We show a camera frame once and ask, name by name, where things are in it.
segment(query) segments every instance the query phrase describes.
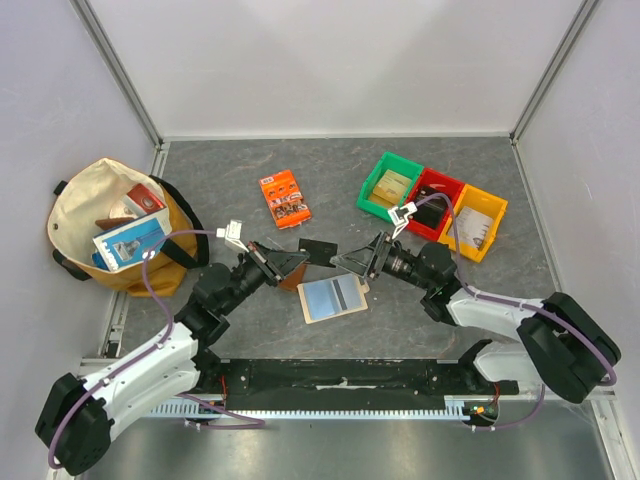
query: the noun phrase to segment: green bin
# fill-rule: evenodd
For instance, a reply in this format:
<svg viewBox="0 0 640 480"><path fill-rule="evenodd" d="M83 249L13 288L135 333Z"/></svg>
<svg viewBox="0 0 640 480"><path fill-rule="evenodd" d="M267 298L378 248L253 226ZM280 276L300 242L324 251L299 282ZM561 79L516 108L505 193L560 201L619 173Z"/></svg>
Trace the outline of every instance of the green bin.
<svg viewBox="0 0 640 480"><path fill-rule="evenodd" d="M356 205L358 208L361 208L366 212L373 213L376 217L380 217L391 223L387 210L384 207L369 201L371 192L373 192L374 187L387 170L404 175L411 180L411 183L400 202L400 205L403 205L407 196L413 189L413 185L418 181L418 178L420 178L420 174L423 169L424 167L422 165L412 162L411 160L402 158L395 153L385 152L376 167L373 169L373 172L371 172L362 184L362 189L360 190L360 195L358 196Z"/></svg>

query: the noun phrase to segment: canvas bag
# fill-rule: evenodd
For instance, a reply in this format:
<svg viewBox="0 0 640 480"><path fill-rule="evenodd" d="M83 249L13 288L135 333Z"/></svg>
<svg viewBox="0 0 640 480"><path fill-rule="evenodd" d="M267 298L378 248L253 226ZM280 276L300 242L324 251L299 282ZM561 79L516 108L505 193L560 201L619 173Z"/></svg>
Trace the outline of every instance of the canvas bag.
<svg viewBox="0 0 640 480"><path fill-rule="evenodd" d="M92 239L102 232L95 221L107 218L112 205L138 183L167 206L173 232L203 229L189 203L173 185L116 160L102 158L69 182L60 182L47 222L54 260L77 280L93 278L114 290L126 290L134 297L150 296L142 281L142 264L109 272L94 266L91 260L95 251ZM209 263L206 235L178 235L166 240L160 251L149 261L147 273L151 286L161 296L175 293L187 269Z"/></svg>

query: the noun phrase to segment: white label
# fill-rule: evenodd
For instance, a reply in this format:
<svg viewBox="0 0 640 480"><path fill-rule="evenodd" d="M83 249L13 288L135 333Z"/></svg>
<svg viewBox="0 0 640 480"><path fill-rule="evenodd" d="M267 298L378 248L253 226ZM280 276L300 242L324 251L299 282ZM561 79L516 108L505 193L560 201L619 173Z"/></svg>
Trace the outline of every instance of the white label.
<svg viewBox="0 0 640 480"><path fill-rule="evenodd" d="M464 207L456 217L456 225L460 243L479 249L493 225L493 219L471 207ZM453 225L447 235L453 237Z"/></svg>

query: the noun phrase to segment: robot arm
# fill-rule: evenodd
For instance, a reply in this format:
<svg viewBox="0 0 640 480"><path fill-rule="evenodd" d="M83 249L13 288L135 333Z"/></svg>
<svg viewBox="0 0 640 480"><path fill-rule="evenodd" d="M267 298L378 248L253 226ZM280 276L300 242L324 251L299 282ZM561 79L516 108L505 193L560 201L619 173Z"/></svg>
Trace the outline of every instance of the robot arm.
<svg viewBox="0 0 640 480"><path fill-rule="evenodd" d="M220 263L209 265L171 327L83 379L70 373L58 379L40 414L36 434L49 447L65 415L97 389L64 427L55 447L56 458L69 474L86 471L131 423L167 398L194 388L203 371L219 364L208 347L229 327L225 315L265 283L278 285L308 258L306 252L282 252L249 243L233 270ZM166 342L159 343L168 328ZM120 368L124 369L112 378L112 372Z"/></svg>
<svg viewBox="0 0 640 480"><path fill-rule="evenodd" d="M420 303L437 322L478 327L521 342L489 344L477 352L474 365L487 380L541 380L561 398L581 403L607 373L602 358L611 366L620 361L617 345L569 295L525 300L465 288L445 245L427 243L414 256L381 232L366 247L337 255L331 263L369 280L384 272L422 288L426 294ZM568 327L552 322L549 314Z"/></svg>

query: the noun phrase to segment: orange package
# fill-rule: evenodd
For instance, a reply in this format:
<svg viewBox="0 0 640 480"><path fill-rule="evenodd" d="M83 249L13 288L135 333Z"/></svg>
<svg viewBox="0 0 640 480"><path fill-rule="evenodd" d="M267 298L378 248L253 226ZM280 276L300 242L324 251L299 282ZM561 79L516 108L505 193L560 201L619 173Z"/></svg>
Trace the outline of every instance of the orange package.
<svg viewBox="0 0 640 480"><path fill-rule="evenodd" d="M291 170L261 178L260 188L278 228L296 227L311 218Z"/></svg>

